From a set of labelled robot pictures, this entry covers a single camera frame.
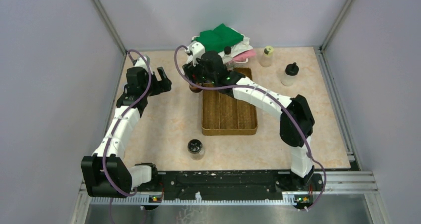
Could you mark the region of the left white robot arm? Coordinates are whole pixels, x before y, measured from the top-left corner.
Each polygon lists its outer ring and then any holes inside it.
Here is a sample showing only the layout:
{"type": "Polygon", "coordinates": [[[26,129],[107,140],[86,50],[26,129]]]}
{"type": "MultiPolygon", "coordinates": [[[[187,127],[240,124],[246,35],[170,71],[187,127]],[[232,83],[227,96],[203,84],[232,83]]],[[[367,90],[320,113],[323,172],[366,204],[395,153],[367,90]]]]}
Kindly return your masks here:
{"type": "Polygon", "coordinates": [[[87,193],[91,197],[125,198],[142,186],[148,191],[159,185],[153,163],[127,168],[123,159],[131,134],[148,105],[148,98],[171,90],[172,82],[163,67],[160,79],[145,67],[134,66],[126,71],[127,83],[116,101],[114,117],[98,148],[81,161],[87,193]]]}

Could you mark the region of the dark bottle red white label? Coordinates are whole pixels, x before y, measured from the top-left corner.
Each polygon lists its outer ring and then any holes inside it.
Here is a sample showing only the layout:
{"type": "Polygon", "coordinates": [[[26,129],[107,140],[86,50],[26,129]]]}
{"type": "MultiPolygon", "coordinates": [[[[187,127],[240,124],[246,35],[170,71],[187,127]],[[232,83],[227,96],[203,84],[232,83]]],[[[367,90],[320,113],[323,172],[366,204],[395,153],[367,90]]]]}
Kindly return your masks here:
{"type": "Polygon", "coordinates": [[[222,57],[224,64],[229,64],[233,60],[231,53],[232,53],[232,48],[230,46],[226,46],[224,48],[224,56],[222,57]]]}

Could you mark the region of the black cap squeeze bottle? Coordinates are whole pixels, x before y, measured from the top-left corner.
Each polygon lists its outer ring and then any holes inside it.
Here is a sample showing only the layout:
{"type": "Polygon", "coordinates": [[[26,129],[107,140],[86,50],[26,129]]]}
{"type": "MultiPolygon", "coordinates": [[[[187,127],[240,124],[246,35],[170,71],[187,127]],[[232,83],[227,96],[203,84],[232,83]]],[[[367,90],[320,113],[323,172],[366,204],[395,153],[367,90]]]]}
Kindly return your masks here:
{"type": "Polygon", "coordinates": [[[299,66],[297,62],[288,64],[285,67],[284,72],[281,76],[281,83],[285,86],[292,86],[297,78],[298,73],[299,66]]]}

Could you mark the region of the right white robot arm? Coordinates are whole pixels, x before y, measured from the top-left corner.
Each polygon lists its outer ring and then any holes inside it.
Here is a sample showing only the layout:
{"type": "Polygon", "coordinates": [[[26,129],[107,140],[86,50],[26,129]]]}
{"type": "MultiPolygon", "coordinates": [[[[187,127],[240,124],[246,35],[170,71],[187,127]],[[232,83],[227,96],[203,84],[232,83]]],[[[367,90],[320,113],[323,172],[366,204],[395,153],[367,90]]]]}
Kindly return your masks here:
{"type": "Polygon", "coordinates": [[[314,174],[310,148],[314,117],[302,95],[288,97],[264,88],[246,75],[228,70],[215,51],[193,52],[184,48],[190,60],[183,66],[184,79],[192,86],[216,90],[259,108],[279,121],[279,136],[290,147],[291,184],[305,190],[314,174]]]}

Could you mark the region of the red lid chili sauce jar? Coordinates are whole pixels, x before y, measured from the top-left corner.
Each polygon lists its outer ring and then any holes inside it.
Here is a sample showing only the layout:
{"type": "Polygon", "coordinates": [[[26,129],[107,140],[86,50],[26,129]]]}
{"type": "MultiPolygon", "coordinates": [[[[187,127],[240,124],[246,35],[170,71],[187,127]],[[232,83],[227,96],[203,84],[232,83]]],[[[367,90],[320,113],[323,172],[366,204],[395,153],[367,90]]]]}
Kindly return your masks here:
{"type": "Polygon", "coordinates": [[[194,83],[194,85],[190,84],[189,89],[193,93],[200,93],[202,89],[200,88],[203,84],[202,83],[194,83]]]}

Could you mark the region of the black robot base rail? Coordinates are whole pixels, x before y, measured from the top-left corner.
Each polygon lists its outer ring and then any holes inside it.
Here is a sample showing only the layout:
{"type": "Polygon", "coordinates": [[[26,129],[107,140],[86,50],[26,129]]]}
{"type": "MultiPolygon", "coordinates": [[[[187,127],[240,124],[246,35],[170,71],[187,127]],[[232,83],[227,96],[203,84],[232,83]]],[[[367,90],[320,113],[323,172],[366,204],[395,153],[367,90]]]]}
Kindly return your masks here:
{"type": "Polygon", "coordinates": [[[299,181],[287,170],[161,171],[138,192],[157,192],[165,201],[193,200],[198,194],[204,201],[271,201],[283,200],[287,192],[315,194],[322,184],[321,174],[299,181]]]}

